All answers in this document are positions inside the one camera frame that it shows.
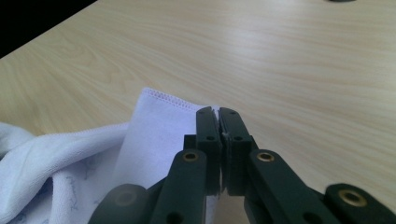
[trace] wood grain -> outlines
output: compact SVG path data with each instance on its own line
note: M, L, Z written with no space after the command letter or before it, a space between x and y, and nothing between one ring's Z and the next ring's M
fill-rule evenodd
M35 134L127 121L145 86L239 111L304 182L396 211L394 1L98 1L0 60L0 120ZM247 223L222 197L216 223Z

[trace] white cloth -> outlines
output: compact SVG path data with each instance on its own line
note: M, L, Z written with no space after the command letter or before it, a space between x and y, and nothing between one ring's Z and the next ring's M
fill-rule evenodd
M0 123L0 224L86 224L105 195L123 183L145 188L167 176L195 133L194 105L143 89L129 123L35 137ZM216 198L208 198L210 223Z

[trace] light wood tabletop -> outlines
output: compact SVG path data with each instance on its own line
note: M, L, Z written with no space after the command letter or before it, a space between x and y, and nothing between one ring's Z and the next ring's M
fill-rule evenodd
M143 87L238 111L309 187L396 211L396 2L99 0L0 60L0 121L129 120ZM223 195L215 223L248 223Z

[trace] black object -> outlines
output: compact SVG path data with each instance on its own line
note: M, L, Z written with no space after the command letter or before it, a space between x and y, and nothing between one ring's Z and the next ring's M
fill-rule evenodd
M0 58L96 0L1 0Z
M205 196L224 189L245 197L254 224L396 223L386 206L357 187L331 185L325 195L310 189L278 154L257 147L236 111L221 108L218 123L206 107L196 118L197 134L185 135L168 177L147 190L134 185L111 190L90 224L202 224Z

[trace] dark floor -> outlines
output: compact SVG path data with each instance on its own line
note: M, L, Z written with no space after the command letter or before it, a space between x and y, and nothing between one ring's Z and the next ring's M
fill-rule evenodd
M0 58L95 0L0 0Z

